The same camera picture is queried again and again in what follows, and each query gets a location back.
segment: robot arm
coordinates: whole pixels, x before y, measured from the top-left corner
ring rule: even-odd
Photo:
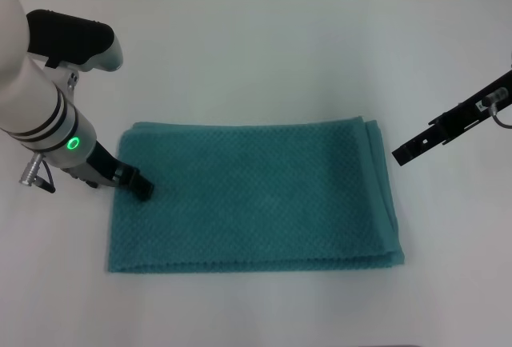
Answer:
[[[93,187],[121,187],[149,199],[153,185],[97,142],[73,103],[79,70],[121,66],[112,29],[44,10],[25,16],[18,0],[0,0],[0,15],[0,129],[34,152],[20,182],[41,186],[37,172],[47,162]],[[44,70],[28,52],[48,58]]]

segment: towel fold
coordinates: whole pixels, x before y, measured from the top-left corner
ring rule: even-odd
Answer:
[[[403,263],[377,122],[137,123],[119,158],[154,183],[117,190],[109,271],[369,269]]]

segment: folded towel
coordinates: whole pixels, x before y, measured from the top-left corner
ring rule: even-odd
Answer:
[[[362,118],[296,126],[138,123],[119,158],[109,271],[369,269],[403,263],[382,138]]]

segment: white tabletop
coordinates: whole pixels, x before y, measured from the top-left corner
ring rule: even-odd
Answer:
[[[345,272],[106,273],[112,189],[0,135],[0,345],[508,345],[512,132],[491,120],[399,167],[391,150],[510,68],[512,0],[22,0],[105,22],[125,54],[78,108],[115,153],[137,121],[363,115],[384,137],[406,264]],[[511,111],[502,118],[512,122]]]

